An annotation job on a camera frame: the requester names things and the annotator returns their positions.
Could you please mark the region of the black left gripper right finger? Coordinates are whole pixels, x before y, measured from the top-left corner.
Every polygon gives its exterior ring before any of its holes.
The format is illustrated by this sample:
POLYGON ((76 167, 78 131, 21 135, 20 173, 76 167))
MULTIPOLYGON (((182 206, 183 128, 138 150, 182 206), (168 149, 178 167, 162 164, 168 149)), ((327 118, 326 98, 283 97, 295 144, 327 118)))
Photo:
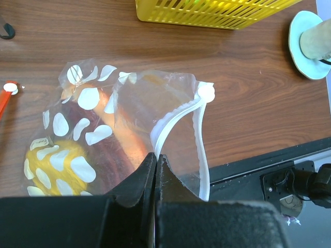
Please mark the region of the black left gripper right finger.
POLYGON ((192 193, 160 155, 156 172, 156 247, 194 247, 189 207, 204 200, 192 193))

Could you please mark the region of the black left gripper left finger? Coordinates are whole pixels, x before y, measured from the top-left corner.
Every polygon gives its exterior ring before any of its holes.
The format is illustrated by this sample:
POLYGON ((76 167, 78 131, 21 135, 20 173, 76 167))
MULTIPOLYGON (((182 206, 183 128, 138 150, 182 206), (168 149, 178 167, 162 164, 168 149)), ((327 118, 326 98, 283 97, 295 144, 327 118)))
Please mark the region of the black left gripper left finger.
POLYGON ((156 165, 154 153, 148 153, 138 169, 107 194, 103 247, 154 247, 156 165))

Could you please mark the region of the yellow bell pepper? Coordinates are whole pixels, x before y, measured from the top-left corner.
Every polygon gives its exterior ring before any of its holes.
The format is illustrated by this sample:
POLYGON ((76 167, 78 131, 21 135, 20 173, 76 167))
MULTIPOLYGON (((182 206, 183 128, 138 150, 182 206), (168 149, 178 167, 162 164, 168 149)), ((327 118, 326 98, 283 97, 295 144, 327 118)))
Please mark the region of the yellow bell pepper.
POLYGON ((47 138, 32 141, 24 161, 29 196, 72 196, 89 194, 87 186, 96 172, 87 161, 82 146, 74 141, 47 138))

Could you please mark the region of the clear white-dotted zip bag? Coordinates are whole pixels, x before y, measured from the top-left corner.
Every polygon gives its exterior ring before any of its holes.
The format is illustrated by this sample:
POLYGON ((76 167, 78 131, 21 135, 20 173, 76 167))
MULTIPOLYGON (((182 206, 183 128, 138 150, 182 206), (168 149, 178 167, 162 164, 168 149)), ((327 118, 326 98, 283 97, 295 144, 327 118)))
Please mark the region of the clear white-dotted zip bag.
POLYGON ((67 63, 58 81, 26 150, 28 196, 105 194, 151 152, 165 154, 179 181, 209 200, 202 122, 213 83, 187 73, 123 72, 94 59, 67 63))

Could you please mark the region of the orange papaya slice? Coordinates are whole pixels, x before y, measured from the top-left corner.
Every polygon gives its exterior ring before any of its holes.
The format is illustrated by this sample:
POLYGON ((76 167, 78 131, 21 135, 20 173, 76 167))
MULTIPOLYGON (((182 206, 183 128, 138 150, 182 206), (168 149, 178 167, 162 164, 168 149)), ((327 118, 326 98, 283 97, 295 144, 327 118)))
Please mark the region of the orange papaya slice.
POLYGON ((61 99, 69 101, 72 120, 90 119, 84 138, 93 163, 104 167, 103 175, 118 184, 139 167, 152 147, 142 137, 146 131, 133 130, 133 119, 116 105, 113 86, 113 83, 99 84, 95 80, 69 84, 63 89, 61 99))

